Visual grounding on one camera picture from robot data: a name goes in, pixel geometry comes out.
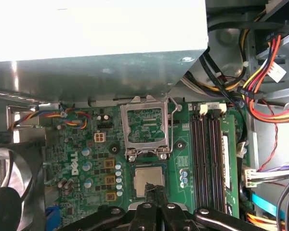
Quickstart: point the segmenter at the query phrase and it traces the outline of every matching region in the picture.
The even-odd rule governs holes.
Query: metal bracket
[[[123,125],[123,134],[125,141],[125,157],[129,162],[134,162],[139,154],[142,153],[155,153],[160,160],[165,160],[169,157],[172,152],[173,143],[173,130],[171,131],[171,148],[169,147],[169,134],[168,134],[168,103],[167,99],[171,99],[174,103],[175,101],[171,96],[166,96],[164,102],[158,101],[151,95],[146,97],[146,101],[141,101],[139,96],[134,97],[134,99],[126,105],[122,105],[121,117]],[[171,121],[173,121],[173,114],[178,109],[178,105],[175,103],[175,109],[171,114]],[[131,127],[128,121],[128,112],[135,110],[145,110],[145,109],[161,109],[162,124],[160,129],[164,132],[164,139],[156,142],[148,143],[133,143],[129,141],[129,134],[131,133]]]

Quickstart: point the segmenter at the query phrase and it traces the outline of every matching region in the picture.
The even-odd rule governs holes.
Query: orange wire
[[[276,57],[276,54],[278,52],[278,48],[279,48],[279,45],[280,45],[280,42],[281,42],[281,35],[278,36],[277,38],[277,43],[276,43],[276,47],[275,47],[275,50],[273,52],[273,56],[272,56],[272,60],[270,62],[270,65],[269,65],[269,68],[266,70],[265,74],[263,75],[263,77],[260,79],[259,83],[257,84],[256,88],[255,88],[255,93],[257,93],[260,85],[262,84],[263,80],[264,80],[264,77],[267,75],[267,73],[270,71],[270,68],[274,62],[274,59]]]

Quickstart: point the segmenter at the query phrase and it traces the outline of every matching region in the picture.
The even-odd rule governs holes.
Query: motherboard
[[[91,115],[84,129],[53,119],[59,142],[45,149],[45,185],[59,188],[62,227],[103,206],[127,211],[131,203],[145,201],[147,182],[163,185],[168,201],[184,204],[189,212],[209,206],[239,216],[241,115],[225,102],[165,105],[166,110],[81,108]],[[135,145],[155,142],[169,150],[157,155]]]

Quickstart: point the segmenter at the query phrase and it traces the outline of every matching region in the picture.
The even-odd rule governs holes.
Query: capacitor
[[[120,169],[121,169],[121,163],[116,163],[115,169],[116,169],[116,170],[120,170]]]
[[[116,183],[121,183],[122,182],[122,177],[117,177],[116,178]]]
[[[69,179],[66,184],[64,185],[65,189],[70,189],[74,184],[74,181],[72,179]]]
[[[123,195],[123,191],[119,190],[117,191],[117,196],[122,196]]]
[[[65,130],[65,129],[66,129],[66,125],[64,124],[57,125],[57,130]]]
[[[93,184],[93,180],[91,178],[86,179],[83,186],[85,186],[86,189],[91,188]]]
[[[92,163],[89,162],[89,161],[84,163],[83,166],[82,166],[82,170],[84,170],[86,172],[89,171],[91,168],[92,168]]]
[[[62,180],[59,181],[58,183],[58,188],[61,189],[67,182],[67,179],[63,178]]]
[[[66,137],[64,139],[64,143],[68,143],[68,142],[71,142],[71,141],[73,141],[73,137]]]
[[[121,190],[122,188],[123,188],[123,185],[122,185],[122,184],[117,184],[117,185],[116,185],[116,189],[117,189],[117,190]]]
[[[90,155],[91,151],[92,151],[91,148],[84,148],[84,149],[82,149],[81,154],[83,156],[88,156],[88,155]]]
[[[122,175],[121,169],[120,169],[120,170],[117,170],[117,171],[115,172],[115,175],[116,175],[117,177],[121,176],[121,175]]]
[[[188,179],[187,179],[186,177],[183,177],[182,180],[181,180],[181,182],[183,182],[183,184],[187,184]]]
[[[104,115],[104,120],[109,120],[110,116],[109,115]]]
[[[188,173],[182,169],[182,171],[180,171],[180,175],[183,177],[187,177]]]
[[[73,190],[74,190],[74,187],[73,187],[73,186],[70,187],[68,190],[65,190],[65,191],[64,191],[65,196],[70,195],[70,194],[73,192]]]

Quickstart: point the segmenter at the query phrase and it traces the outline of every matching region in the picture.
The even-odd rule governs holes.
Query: blue wire
[[[263,209],[265,212],[268,212],[269,214],[271,214],[274,217],[276,217],[277,207],[275,205],[273,205],[270,202],[262,199],[261,197],[257,196],[256,194],[253,194],[251,196],[251,201],[256,206],[258,206],[259,208]],[[284,211],[280,211],[280,217],[282,219],[285,219],[285,212]]]

